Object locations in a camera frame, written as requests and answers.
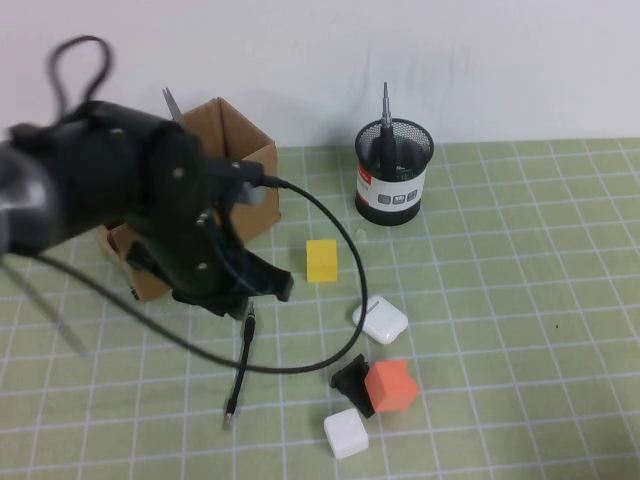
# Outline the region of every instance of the yellow cube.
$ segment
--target yellow cube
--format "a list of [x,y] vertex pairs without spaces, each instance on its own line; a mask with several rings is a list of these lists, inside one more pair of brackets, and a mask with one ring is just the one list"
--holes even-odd
[[338,281],[338,243],[307,240],[307,282]]

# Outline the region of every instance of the white wall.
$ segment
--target white wall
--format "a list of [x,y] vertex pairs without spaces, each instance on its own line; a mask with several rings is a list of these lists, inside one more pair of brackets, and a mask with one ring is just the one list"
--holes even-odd
[[[53,116],[48,50],[112,42],[101,98],[167,116],[224,96],[279,145],[392,113],[436,142],[640,135],[637,0],[22,0],[0,15],[0,126]],[[64,71],[76,95],[90,47]]]

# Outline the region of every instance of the cardboard box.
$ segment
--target cardboard box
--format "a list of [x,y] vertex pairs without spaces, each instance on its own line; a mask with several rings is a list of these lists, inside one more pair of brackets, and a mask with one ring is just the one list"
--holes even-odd
[[[226,100],[214,98],[185,113],[184,119],[187,129],[200,138],[206,155],[252,160],[262,163],[268,175],[277,175],[275,142]],[[261,205],[236,205],[231,212],[231,220],[245,243],[268,230],[280,220],[278,190],[268,189]],[[94,234],[109,258],[127,275],[140,300],[154,300],[169,290],[165,283],[149,272],[136,271],[127,264],[127,253],[137,238],[128,225],[112,229],[103,225]]]

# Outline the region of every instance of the table surface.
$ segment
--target table surface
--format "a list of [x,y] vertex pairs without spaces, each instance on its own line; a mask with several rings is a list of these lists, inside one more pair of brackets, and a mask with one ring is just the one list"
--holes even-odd
[[[11,259],[91,353],[0,277],[0,480],[640,478],[640,140],[438,147],[420,215],[392,228],[356,212],[355,164],[348,148],[280,150],[280,174],[358,231],[371,293],[409,317],[391,345],[362,337],[349,354],[409,359],[421,388],[408,410],[365,420],[368,450],[336,461],[326,441],[324,418],[350,408],[328,385],[338,366],[247,375],[222,432],[233,371]],[[281,210],[250,247],[296,286],[287,304],[258,300],[251,360],[315,362],[351,334],[356,272],[339,242],[339,282],[306,283],[305,241],[337,232],[291,193]],[[90,236],[52,253],[128,295]],[[138,306],[239,353],[237,322],[169,298]]]

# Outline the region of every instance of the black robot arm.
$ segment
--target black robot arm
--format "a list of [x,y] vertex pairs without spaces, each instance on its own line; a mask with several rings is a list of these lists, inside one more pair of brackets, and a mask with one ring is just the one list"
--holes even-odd
[[10,134],[0,144],[6,251],[38,253],[122,220],[178,301],[239,318],[249,296],[288,299],[291,274],[247,251],[230,220],[243,185],[263,183],[262,165],[208,158],[178,124],[104,102]]

